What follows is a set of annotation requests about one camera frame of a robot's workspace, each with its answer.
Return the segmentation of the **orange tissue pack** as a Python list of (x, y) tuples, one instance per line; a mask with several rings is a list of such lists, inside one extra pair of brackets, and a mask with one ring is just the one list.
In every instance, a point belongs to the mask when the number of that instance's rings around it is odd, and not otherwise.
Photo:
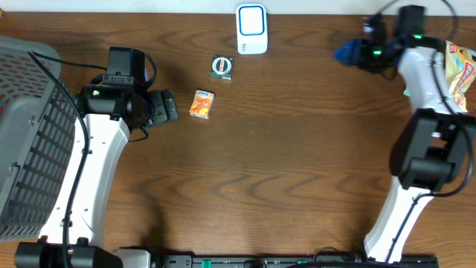
[(189, 109), (190, 115), (198, 118), (209, 119), (210, 109), (213, 106), (215, 94), (203, 90), (196, 90), (193, 102)]

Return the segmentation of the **dark green round-logo packet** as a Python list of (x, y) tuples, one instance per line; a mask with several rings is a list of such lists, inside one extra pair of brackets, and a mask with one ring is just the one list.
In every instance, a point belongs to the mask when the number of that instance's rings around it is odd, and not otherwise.
[(234, 58), (214, 54), (210, 67), (210, 76), (222, 80), (231, 80), (234, 70)]

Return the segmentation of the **yellow snack bag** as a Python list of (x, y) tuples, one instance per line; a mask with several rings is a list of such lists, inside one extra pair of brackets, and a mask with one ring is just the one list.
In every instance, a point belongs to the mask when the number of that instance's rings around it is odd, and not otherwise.
[(475, 80), (475, 51), (446, 41), (446, 80), (454, 102), (467, 112), (465, 93)]

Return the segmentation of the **grey plastic basket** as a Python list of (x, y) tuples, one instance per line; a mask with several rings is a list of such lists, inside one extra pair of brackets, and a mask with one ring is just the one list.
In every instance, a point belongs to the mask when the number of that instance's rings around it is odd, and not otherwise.
[(40, 42), (1, 38), (1, 240), (38, 236), (60, 193), (73, 143), (59, 54)]

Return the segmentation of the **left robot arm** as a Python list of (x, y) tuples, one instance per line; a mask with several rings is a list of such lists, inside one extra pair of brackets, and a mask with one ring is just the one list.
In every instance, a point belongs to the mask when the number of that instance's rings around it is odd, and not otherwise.
[(74, 146), (58, 197), (36, 242), (21, 242), (17, 267), (155, 267), (155, 253), (103, 248), (104, 217), (115, 170), (131, 131), (178, 119), (170, 89), (87, 85), (77, 97)]

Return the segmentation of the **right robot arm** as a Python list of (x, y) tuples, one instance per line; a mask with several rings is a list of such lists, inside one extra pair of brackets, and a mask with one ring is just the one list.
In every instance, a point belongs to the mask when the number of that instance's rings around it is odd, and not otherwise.
[(412, 116), (390, 152), (391, 185), (376, 223), (364, 238), (361, 265), (401, 267), (402, 250), (427, 204), (453, 197), (475, 169), (475, 117), (463, 111), (448, 91), (443, 42), (424, 32), (425, 7), (398, 10), (387, 33), (381, 7), (364, 23), (364, 37), (351, 39), (334, 58), (384, 75), (389, 68), (408, 90)]

